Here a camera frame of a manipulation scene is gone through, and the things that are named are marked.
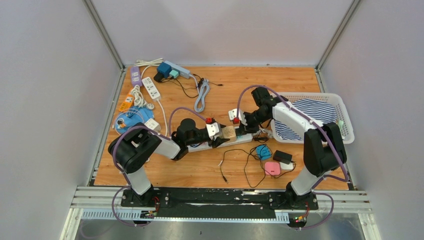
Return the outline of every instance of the wooden tabletop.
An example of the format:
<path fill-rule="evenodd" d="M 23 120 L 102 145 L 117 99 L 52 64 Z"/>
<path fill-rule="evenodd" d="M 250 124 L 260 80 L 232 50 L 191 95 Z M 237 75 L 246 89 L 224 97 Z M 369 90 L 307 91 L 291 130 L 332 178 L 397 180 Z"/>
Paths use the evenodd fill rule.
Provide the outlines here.
<path fill-rule="evenodd" d="M 215 118 L 223 125 L 231 125 L 228 119 L 228 111 L 237 107 L 237 101 L 240 93 L 248 86 L 254 84 L 266 85 L 276 92 L 320 92 L 320 88 L 313 68 L 303 67 L 221 67 L 221 66 L 191 66 L 187 67 L 192 73 L 203 78 L 209 79 L 215 84 L 223 86 L 210 85 L 210 92 L 205 102 L 205 110 L 201 113 L 205 118 Z M 151 77 L 156 74 L 156 68 L 150 67 L 146 70 L 143 77 Z M 194 80 L 183 77 L 177 78 L 185 88 L 194 87 Z M 172 82 L 156 83 L 162 99 L 166 117 L 169 118 L 171 112 L 177 107 L 194 108 L 196 98 L 185 96 L 182 88 Z M 121 94 L 116 106 L 121 106 L 127 93 L 132 88 L 129 70 L 125 76 Z M 248 90 L 243 96 L 240 108 L 243 111 L 251 112 L 258 107 Z M 146 89 L 141 88 L 147 102 L 152 103 Z M 197 91 L 193 88 L 186 90 L 190 96 L 195 96 Z M 162 111 L 157 102 L 153 102 L 155 120 L 162 127 L 162 134 L 165 134 L 165 122 Z M 204 128 L 205 123 L 194 114 L 179 110 L 174 114 L 171 124 L 171 130 L 175 131 L 181 120 L 192 118 L 196 121 L 198 128 Z M 118 137 L 112 127 L 109 129 L 106 145 L 104 146 L 97 176 L 94 184 L 96 186 L 121 186 L 126 182 L 113 164 L 111 155 L 108 153 L 109 144 Z M 247 154 L 242 151 L 230 151 L 225 155 L 225 161 L 222 165 L 222 171 L 228 183 L 221 175 L 219 164 L 223 159 L 225 151 L 230 149 L 243 149 L 247 152 L 258 146 L 260 143 L 252 141 L 249 143 L 238 144 L 227 147 L 219 147 L 210 150 L 188 153 L 179 161 L 173 161 L 158 154 L 150 157 L 144 167 L 146 174 L 155 187 L 209 187 L 209 188 L 250 188 L 243 168 L 246 164 Z M 280 150 L 293 155 L 296 162 L 296 168 L 293 172 L 287 173 L 278 179 L 266 176 L 257 186 L 258 189 L 285 189 L 288 182 L 294 179 L 304 167 L 303 163 L 303 145 L 279 143 L 274 139 L 266 142 L 268 147 L 274 152 Z M 252 186 L 255 186 L 263 177 L 264 171 L 260 167 L 258 160 L 252 157 L 246 167 L 246 174 Z M 334 175 L 343 177 L 340 169 L 336 170 Z M 347 184 L 328 179 L 323 181 L 317 189 L 325 190 L 347 190 Z"/>

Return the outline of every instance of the white plastic basket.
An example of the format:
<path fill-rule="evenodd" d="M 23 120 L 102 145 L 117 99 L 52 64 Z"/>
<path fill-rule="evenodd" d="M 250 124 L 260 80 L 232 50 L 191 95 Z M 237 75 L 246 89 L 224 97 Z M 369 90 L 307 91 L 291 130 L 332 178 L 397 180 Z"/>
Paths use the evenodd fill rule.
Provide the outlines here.
<path fill-rule="evenodd" d="M 341 135 L 344 137 L 344 144 L 351 144 L 355 140 L 354 129 L 352 128 L 351 119 L 349 118 L 346 106 L 343 103 L 342 98 L 334 93 L 321 93 L 321 92 L 278 92 L 279 95 L 286 97 L 290 102 L 294 102 L 301 99 L 312 99 L 323 101 L 334 106 L 337 114 L 337 119 L 344 122 L 341 128 Z M 290 144 L 302 144 L 303 140 L 284 140 L 279 137 L 276 133 L 274 120 L 271 122 L 272 134 L 280 143 Z"/>

